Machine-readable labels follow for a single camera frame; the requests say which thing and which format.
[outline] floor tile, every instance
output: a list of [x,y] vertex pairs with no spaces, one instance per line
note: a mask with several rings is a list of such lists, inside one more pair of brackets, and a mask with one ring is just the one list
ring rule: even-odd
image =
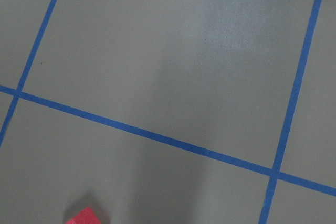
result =
[[336,197],[278,181],[268,224],[334,223]]
[[59,0],[25,91],[271,166],[313,0]]
[[323,0],[282,170],[336,187],[336,13]]
[[20,100],[0,149],[0,223],[256,223],[268,177]]
[[50,0],[0,0],[0,84],[15,88]]
[[7,111],[12,101],[12,96],[0,92],[0,128],[6,118]]

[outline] blue tape line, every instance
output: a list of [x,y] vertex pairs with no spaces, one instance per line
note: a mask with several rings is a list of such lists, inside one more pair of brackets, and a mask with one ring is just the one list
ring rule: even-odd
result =
[[319,184],[286,173],[279,173],[278,179],[336,197],[336,188],[330,186]]
[[310,14],[309,22],[308,22],[308,27],[306,31],[306,35],[304,37],[303,41],[303,46],[302,46],[302,51],[300,55],[300,60],[297,68],[297,72],[295,75],[294,83],[293,83],[293,88],[290,94],[289,102],[288,102],[288,107],[287,107],[287,112],[285,116],[285,120],[282,126],[281,130],[281,135],[280,135],[280,140],[277,148],[277,152],[275,155],[274,163],[273,163],[273,173],[269,179],[267,190],[266,190],[266,195],[265,195],[265,201],[264,201],[264,206],[261,210],[260,213],[260,218],[259,218],[259,224],[266,224],[268,215],[270,212],[270,207],[272,204],[272,199],[274,196],[275,188],[276,188],[276,180],[278,179],[278,175],[281,169],[282,165],[282,160],[283,156],[285,154],[285,149],[287,145],[287,140],[289,136],[289,131],[291,128],[296,104],[298,101],[299,97],[299,92],[300,88],[302,85],[302,79],[303,79],[303,74],[305,73],[305,68],[307,64],[307,59],[308,59],[308,54],[309,54],[309,49],[311,46],[312,38],[313,38],[313,33],[315,29],[315,25],[317,22],[317,17],[318,13],[320,10],[322,0],[314,0],[314,4],[312,7],[312,11]]
[[16,90],[18,92],[21,92],[22,89],[23,89],[23,86],[27,80],[27,77],[28,77],[28,74],[29,74],[29,71],[32,67],[32,64],[33,64],[33,61],[35,59],[35,56],[36,56],[36,52],[38,50],[38,47],[40,46],[40,43],[42,41],[42,38],[43,38],[43,34],[47,28],[47,25],[48,25],[48,22],[50,20],[50,17],[51,17],[51,14],[52,14],[52,11],[54,10],[54,7],[55,7],[55,4],[56,4],[56,1],[57,0],[50,0],[50,3],[49,3],[49,6],[48,6],[48,9],[44,15],[44,18],[43,18],[43,21],[42,21],[42,24],[40,26],[40,29],[37,33],[37,36],[36,36],[36,39],[35,39],[35,42],[33,44],[33,47],[32,47],[32,50],[30,51],[30,54],[29,54],[29,57],[28,57],[28,60],[26,62],[26,66],[23,70],[23,73],[21,75],[21,78],[20,78],[20,81],[17,85],[17,88]]
[[70,106],[66,106],[66,105],[63,105],[63,104],[60,104],[54,101],[50,101],[50,100],[47,100],[41,97],[37,97],[32,94],[22,92],[21,98],[27,101],[41,104],[43,106],[46,106],[52,109],[63,111],[71,115],[79,116],[81,118],[88,119],[93,122],[104,124],[104,125],[107,125],[107,126],[110,126],[110,127],[122,130],[122,131],[126,131],[129,133],[138,135],[138,136],[146,137],[146,138],[149,138],[149,139],[152,139],[152,140],[155,140],[155,141],[167,144],[167,145],[171,145],[171,146],[174,146],[174,147],[177,147],[177,148],[189,151],[189,152],[193,152],[193,153],[196,153],[202,156],[206,156],[206,157],[209,157],[209,158],[212,158],[212,159],[215,159],[215,160],[227,163],[227,164],[231,164],[231,165],[238,166],[238,167],[241,167],[247,170],[251,170],[253,172],[257,172],[257,173],[264,174],[267,176],[269,176],[271,173],[271,169],[267,167],[253,164],[251,162],[244,161],[239,158],[224,155],[222,153],[214,152],[214,151],[211,151],[211,150],[208,150],[208,149],[205,149],[205,148],[193,145],[193,144],[185,143],[183,141],[176,140],[171,137],[167,137],[167,136],[163,136],[163,135],[160,135],[154,132],[143,130],[141,128],[128,125],[125,123],[121,123],[121,122],[118,122],[118,121],[115,121],[109,118],[104,118],[102,116],[95,115],[95,114],[92,114],[92,113],[89,113],[89,112],[86,112],[80,109],[76,109]]
[[9,109],[8,109],[8,112],[7,112],[7,115],[6,115],[6,118],[5,118],[5,121],[1,127],[1,130],[0,130],[0,147],[2,145],[2,142],[4,140],[4,137],[5,137],[5,133],[6,133],[6,130],[7,130],[7,127],[10,123],[10,120],[12,119],[12,116],[14,114],[14,111],[15,111],[15,108],[17,106],[17,102],[18,102],[18,98],[20,96],[20,94],[22,93],[22,90],[23,90],[23,86],[27,80],[27,77],[28,77],[28,74],[29,74],[29,71],[32,67],[32,64],[33,64],[33,61],[34,61],[34,58],[36,56],[36,52],[38,50],[38,47],[41,43],[41,40],[43,38],[43,34],[46,30],[46,27],[48,25],[48,22],[50,20],[50,17],[51,17],[51,14],[52,14],[52,11],[55,7],[55,4],[56,4],[56,1],[57,0],[51,0],[50,3],[49,3],[49,6],[48,6],[48,9],[44,15],[44,18],[43,18],[43,21],[42,21],[42,24],[40,26],[40,29],[37,33],[37,36],[35,38],[35,41],[34,41],[34,44],[32,46],[32,49],[30,51],[30,54],[29,54],[29,57],[27,59],[27,62],[26,62],[26,66],[22,72],[22,75],[20,77],[20,80],[19,80],[19,83],[17,85],[17,88],[14,92],[14,97],[12,99],[12,102],[10,103],[10,106],[9,106]]
[[[5,87],[3,85],[0,85],[0,92],[4,92],[4,93],[7,93],[7,94],[14,94],[15,89],[11,89],[11,88]],[[127,127],[136,128],[134,126],[130,126],[130,125],[127,125],[127,124],[124,124],[124,123],[120,123],[120,122],[111,120],[111,119],[107,119],[107,118],[104,118],[102,116],[94,115],[92,113],[82,111],[82,110],[79,110],[79,109],[75,109],[75,108],[72,108],[72,107],[57,103],[57,102],[49,101],[47,99],[43,99],[43,98],[37,97],[35,95],[28,94],[28,93],[25,93],[25,92],[22,92],[21,95],[22,95],[22,99],[25,99],[27,101],[38,103],[38,104],[46,106],[48,108],[56,109],[56,110],[59,110],[59,111],[62,111],[62,112],[68,113],[68,114],[79,116],[81,118],[88,119],[88,120],[91,120],[91,121],[94,121],[94,122],[97,122],[97,123],[101,123],[101,124],[104,124],[104,125],[107,125],[107,126],[115,127],[116,125],[124,125],[123,130],[126,131],[126,132],[133,133],[131,131],[127,131],[126,130]],[[161,135],[158,135],[156,133],[149,132],[149,131],[145,131],[145,132],[148,132],[148,133],[151,133],[151,134],[154,134],[154,135],[157,135],[157,136],[161,136]],[[175,140],[173,138],[169,138],[169,137],[165,137],[165,136],[161,136],[161,137],[168,138],[169,140],[181,142],[181,141]],[[166,144],[171,145],[171,146],[175,146],[174,144],[170,144],[169,141],[166,141],[166,142],[163,142],[163,143],[166,143]],[[181,142],[181,143],[183,145],[186,144],[188,146],[194,146],[196,148],[196,150],[201,149],[203,154],[210,153],[210,155],[203,155],[203,156],[207,156],[207,157],[213,158],[215,160],[222,161],[224,163],[228,163],[228,164],[239,166],[239,167],[242,167],[242,168],[245,168],[245,169],[248,169],[248,170],[252,170],[253,172],[257,172],[257,173],[260,173],[260,174],[264,174],[264,175],[267,175],[267,176],[274,177],[274,176],[272,176],[272,173],[273,173],[272,169],[269,169],[269,168],[266,168],[266,167],[263,167],[263,166],[259,166],[259,165],[256,165],[256,164],[253,164],[253,163],[250,163],[250,162],[247,162],[247,161],[243,161],[241,159],[230,157],[230,156],[227,156],[227,155],[224,155],[224,154],[221,154],[221,153],[213,152],[213,151],[210,151],[210,150],[207,150],[207,149],[204,149],[204,148],[192,145],[192,144],[187,144],[187,143],[184,143],[184,142]],[[187,150],[187,151],[190,151],[190,149],[191,149],[191,147],[190,148],[179,147],[179,148],[181,148],[183,150]],[[300,178],[300,177],[296,177],[296,176],[289,175],[289,174],[286,174],[286,173],[279,173],[278,179],[281,179],[283,181],[286,181],[286,182],[289,182],[289,183],[292,183],[292,184],[296,184],[298,186],[309,188],[309,189],[312,189],[312,190],[315,190],[315,191],[319,191],[321,193],[325,193],[325,194],[328,194],[328,195],[331,195],[331,196],[336,196],[336,188],[326,186],[326,185],[323,185],[323,184],[319,184],[319,183],[316,183],[316,182],[313,182],[313,181],[310,181],[310,180],[306,180],[306,179],[303,179],[303,178]]]
[[11,89],[11,88],[0,85],[0,92],[10,94],[10,95],[14,95],[15,94],[15,89]]
[[5,117],[4,123],[2,124],[1,130],[0,130],[0,147],[1,147],[2,142],[4,140],[5,133],[6,133],[8,125],[9,125],[9,122],[12,119],[12,116],[14,114],[14,111],[15,111],[18,100],[19,100],[19,97],[13,97],[13,99],[10,103],[7,115]]

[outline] painted floor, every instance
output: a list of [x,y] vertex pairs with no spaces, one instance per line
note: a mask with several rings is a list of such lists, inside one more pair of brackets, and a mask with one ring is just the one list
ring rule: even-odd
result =
[[334,223],[336,0],[0,6],[0,223]]

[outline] blue tape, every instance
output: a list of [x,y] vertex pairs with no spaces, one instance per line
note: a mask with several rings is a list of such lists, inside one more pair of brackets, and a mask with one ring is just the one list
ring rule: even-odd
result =
[[278,179],[336,197],[336,188],[330,186],[319,184],[286,173],[279,173]]
[[14,95],[16,91],[15,91],[15,89],[11,89],[11,88],[0,85],[0,92],[10,94],[10,95]]
[[41,40],[43,38],[43,34],[44,34],[44,32],[46,30],[46,27],[48,25],[48,22],[50,20],[52,11],[54,10],[56,1],[57,0],[51,0],[50,3],[49,3],[48,9],[47,9],[47,11],[46,11],[46,13],[44,15],[42,24],[40,26],[40,29],[39,29],[39,31],[37,33],[37,36],[36,36],[35,41],[34,41],[34,44],[32,46],[30,54],[28,56],[28,59],[27,59],[27,62],[26,62],[26,66],[25,66],[25,68],[24,68],[24,70],[22,72],[22,75],[20,77],[19,83],[18,83],[17,88],[15,90],[15,93],[13,94],[14,97],[12,99],[12,102],[10,103],[10,106],[9,106],[9,109],[8,109],[5,121],[4,121],[4,123],[3,123],[2,127],[1,127],[1,130],[0,130],[0,147],[1,147],[2,142],[4,140],[7,127],[9,125],[9,123],[11,122],[12,116],[13,116],[15,108],[17,106],[18,98],[19,98],[19,96],[20,96],[20,94],[21,94],[21,92],[23,90],[23,86],[25,85],[25,82],[27,80],[29,71],[30,71],[30,69],[32,67],[33,61],[34,61],[35,56],[36,56],[36,52],[37,52],[38,47],[39,47],[39,45],[41,43]]
[[[7,94],[14,94],[15,89],[11,89],[3,85],[0,85],[0,92],[4,92]],[[75,108],[72,108],[72,107],[57,103],[57,102],[53,102],[53,101],[50,101],[44,98],[37,97],[32,94],[25,93],[25,92],[21,93],[21,98],[24,100],[30,101],[30,102],[34,102],[34,103],[46,106],[48,108],[56,109],[56,110],[59,110],[59,111],[62,111],[62,112],[65,112],[71,115],[75,115],[75,116],[78,116],[84,119],[88,119],[93,122],[104,124],[110,127],[114,127],[116,129],[120,129],[120,130],[129,132],[129,133],[132,133],[132,134],[136,134],[139,136],[150,138],[152,140],[155,140],[161,143],[165,143],[165,144],[168,144],[174,147],[178,147],[186,151],[200,154],[200,155],[203,155],[203,156],[206,156],[206,157],[209,157],[209,158],[212,158],[212,159],[215,159],[215,160],[227,163],[227,164],[232,164],[234,166],[238,166],[238,167],[241,167],[247,170],[251,170],[253,172],[257,172],[257,173],[264,174],[270,177],[274,177],[272,174],[274,173],[274,171],[272,169],[266,168],[266,167],[263,167],[257,164],[253,164],[253,163],[250,163],[250,162],[238,159],[238,158],[234,158],[234,157],[227,156],[227,155],[224,155],[218,152],[210,151],[205,148],[201,148],[196,145],[178,141],[173,138],[159,135],[159,134],[156,134],[150,131],[142,130],[134,126],[130,126],[130,125],[127,125],[127,124],[124,124],[124,123],[121,123],[115,120],[104,118],[102,116],[98,116],[98,115],[95,115],[95,114],[92,114],[92,113],[89,113],[83,110],[75,109]],[[326,186],[323,184],[319,184],[316,182],[312,182],[310,180],[306,180],[300,177],[296,177],[296,176],[289,175],[286,173],[279,173],[278,179],[281,179],[283,181],[286,181],[292,184],[296,184],[298,186],[309,188],[315,191],[319,191],[321,193],[325,193],[331,196],[336,196],[336,188]],[[273,183],[276,183],[276,180],[273,180],[269,186],[271,187]]]
[[293,88],[290,94],[290,98],[289,98],[289,102],[287,106],[287,112],[286,112],[285,120],[282,126],[280,140],[279,140],[277,152],[276,152],[273,167],[272,167],[274,172],[272,173],[269,179],[269,182],[268,182],[264,205],[260,213],[259,224],[267,223],[268,215],[270,212],[270,207],[272,204],[272,199],[273,199],[276,184],[277,184],[276,181],[278,179],[278,175],[279,175],[281,165],[282,165],[282,160],[284,158],[283,156],[285,154],[289,131],[292,125],[293,116],[294,116],[296,104],[297,104],[298,97],[299,97],[299,92],[300,92],[301,85],[302,85],[303,74],[305,73],[309,49],[311,46],[313,33],[314,33],[315,25],[317,22],[317,17],[318,17],[321,3],[322,3],[322,0],[314,0],[314,4],[313,4],[312,11],[310,14],[306,35],[303,41],[300,60],[299,60],[297,72],[295,75]]
[[227,163],[227,164],[231,164],[231,165],[238,166],[238,167],[241,167],[247,170],[251,170],[253,172],[257,172],[257,173],[264,174],[267,176],[269,176],[271,173],[271,169],[267,167],[263,167],[263,166],[260,166],[260,165],[257,165],[257,164],[254,164],[248,161],[244,161],[239,158],[224,155],[222,153],[214,152],[214,151],[211,151],[211,150],[208,150],[208,149],[205,149],[205,148],[193,145],[193,144],[189,144],[189,143],[186,143],[180,140],[173,139],[171,137],[167,137],[167,136],[163,136],[163,135],[160,135],[154,132],[143,130],[141,128],[128,125],[125,123],[121,123],[121,122],[118,122],[118,121],[115,121],[109,118],[104,118],[102,116],[95,115],[95,114],[92,114],[92,113],[89,113],[83,110],[79,110],[79,109],[76,109],[70,106],[66,106],[66,105],[63,105],[57,102],[53,102],[53,101],[50,101],[50,100],[47,100],[41,97],[37,97],[32,94],[22,92],[21,98],[27,101],[41,104],[43,106],[46,106],[52,109],[63,111],[71,115],[79,116],[81,118],[84,118],[84,119],[87,119],[93,122],[104,124],[104,125],[107,125],[107,126],[110,126],[110,127],[122,130],[122,131],[126,131],[129,133],[138,135],[138,136],[146,137],[146,138],[149,138],[149,139],[152,139],[152,140],[155,140],[155,141],[167,144],[167,145],[171,145],[171,146],[174,146],[174,147],[177,147],[177,148],[189,151],[189,152],[193,152],[193,153],[196,153],[202,156],[206,156],[206,157],[209,157],[209,158],[212,158],[212,159],[215,159],[215,160]]

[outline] pink object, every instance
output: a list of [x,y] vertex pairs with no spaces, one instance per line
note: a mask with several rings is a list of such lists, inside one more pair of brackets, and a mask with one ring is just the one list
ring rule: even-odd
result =
[[101,224],[90,207],[85,208],[65,224]]

